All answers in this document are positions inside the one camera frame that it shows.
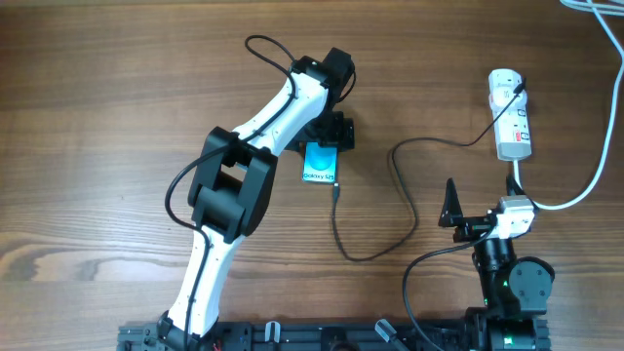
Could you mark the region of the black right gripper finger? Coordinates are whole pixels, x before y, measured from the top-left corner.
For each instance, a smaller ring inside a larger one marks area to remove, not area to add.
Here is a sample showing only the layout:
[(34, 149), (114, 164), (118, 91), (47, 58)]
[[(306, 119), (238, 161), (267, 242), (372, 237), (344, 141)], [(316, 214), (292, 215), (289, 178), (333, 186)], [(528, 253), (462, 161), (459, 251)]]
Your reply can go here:
[(539, 208), (537, 207), (535, 202), (526, 195), (526, 193), (524, 192), (522, 187), (517, 183), (517, 181), (516, 181), (516, 179), (514, 178), (513, 175), (507, 175), (506, 176), (506, 191), (507, 191), (507, 195), (508, 196), (525, 196), (525, 197), (527, 197), (529, 199), (529, 201), (531, 202), (533, 208), (536, 211), (539, 210)]
[(450, 177), (446, 183), (445, 200), (441, 209), (438, 225), (440, 227), (457, 227), (463, 222), (463, 211), (458, 199), (456, 186)]

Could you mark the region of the Galaxy S25 smartphone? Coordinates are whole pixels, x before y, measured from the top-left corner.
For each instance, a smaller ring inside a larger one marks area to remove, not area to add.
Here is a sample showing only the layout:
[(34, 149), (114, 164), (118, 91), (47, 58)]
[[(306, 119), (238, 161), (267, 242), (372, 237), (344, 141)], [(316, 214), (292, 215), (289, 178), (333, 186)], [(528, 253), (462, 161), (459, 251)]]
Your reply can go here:
[(313, 183), (335, 183), (337, 155), (336, 147), (324, 147), (317, 142), (308, 142), (303, 160), (302, 180)]

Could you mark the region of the white power strip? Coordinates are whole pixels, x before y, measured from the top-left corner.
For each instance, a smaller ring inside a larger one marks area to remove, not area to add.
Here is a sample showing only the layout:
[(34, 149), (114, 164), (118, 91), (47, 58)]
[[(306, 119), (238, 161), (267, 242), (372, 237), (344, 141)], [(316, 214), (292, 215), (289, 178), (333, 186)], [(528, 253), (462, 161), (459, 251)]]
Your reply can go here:
[(501, 161), (521, 161), (531, 155), (525, 85), (523, 77), (508, 68), (494, 69), (488, 76), (488, 103)]

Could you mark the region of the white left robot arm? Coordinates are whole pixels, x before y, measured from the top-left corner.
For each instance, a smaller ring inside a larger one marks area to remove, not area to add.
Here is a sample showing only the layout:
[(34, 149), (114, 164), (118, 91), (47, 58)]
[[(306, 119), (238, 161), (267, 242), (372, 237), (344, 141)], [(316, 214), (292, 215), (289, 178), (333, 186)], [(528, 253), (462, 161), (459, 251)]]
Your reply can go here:
[(286, 74), (282, 90), (251, 120), (233, 131), (214, 128), (200, 157), (182, 170), (194, 174), (187, 198), (193, 249), (175, 304), (157, 323), (170, 350), (200, 350), (209, 339), (235, 252), (268, 208), (280, 154), (355, 145), (353, 120), (335, 110), (355, 82), (351, 56), (333, 48), (323, 60), (295, 60)]

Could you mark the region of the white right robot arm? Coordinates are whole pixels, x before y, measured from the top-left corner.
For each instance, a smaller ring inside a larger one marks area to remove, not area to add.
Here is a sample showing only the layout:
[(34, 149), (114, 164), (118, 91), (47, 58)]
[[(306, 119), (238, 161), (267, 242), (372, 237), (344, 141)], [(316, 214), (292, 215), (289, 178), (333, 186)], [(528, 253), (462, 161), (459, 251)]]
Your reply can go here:
[(438, 225), (454, 230), (453, 241), (474, 251), (472, 261), (480, 278), (484, 307), (466, 310), (468, 350), (550, 350), (548, 298), (555, 270), (535, 256), (518, 257), (513, 241), (525, 236), (537, 207), (512, 178), (507, 194), (481, 216), (463, 213), (454, 181), (447, 180)]

